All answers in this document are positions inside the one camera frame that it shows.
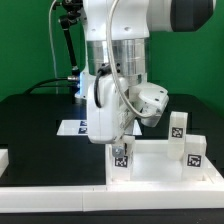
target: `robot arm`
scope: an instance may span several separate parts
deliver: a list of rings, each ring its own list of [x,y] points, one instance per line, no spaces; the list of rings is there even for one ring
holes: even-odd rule
[[[94,85],[88,91],[88,135],[93,143],[116,143],[135,116],[147,126],[157,124],[168,96],[164,88],[146,82],[149,32],[195,31],[211,17],[215,4],[215,0],[83,1],[89,73],[96,75],[108,63],[112,67],[112,75],[99,81],[102,108],[94,102]],[[108,21],[108,14],[113,21]]]

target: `white platform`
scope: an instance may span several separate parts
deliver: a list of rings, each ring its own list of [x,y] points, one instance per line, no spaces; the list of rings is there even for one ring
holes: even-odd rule
[[[223,178],[207,158],[203,181],[183,182],[181,163],[168,160],[166,150],[167,141],[137,141],[131,181],[107,180],[107,186],[0,188],[0,212],[224,208]]]

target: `green backdrop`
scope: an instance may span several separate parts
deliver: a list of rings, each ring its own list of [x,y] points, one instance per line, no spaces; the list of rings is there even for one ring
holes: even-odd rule
[[[1,1],[0,100],[54,77],[48,35],[51,2]],[[151,34],[149,80],[164,86],[170,93],[195,95],[224,117],[223,12],[224,1],[217,0],[214,16],[199,31]],[[53,35],[58,74],[67,76],[71,67],[63,33],[57,23],[62,14],[62,9],[53,13]],[[72,36],[78,64],[83,68],[84,46],[80,25],[72,27]]]

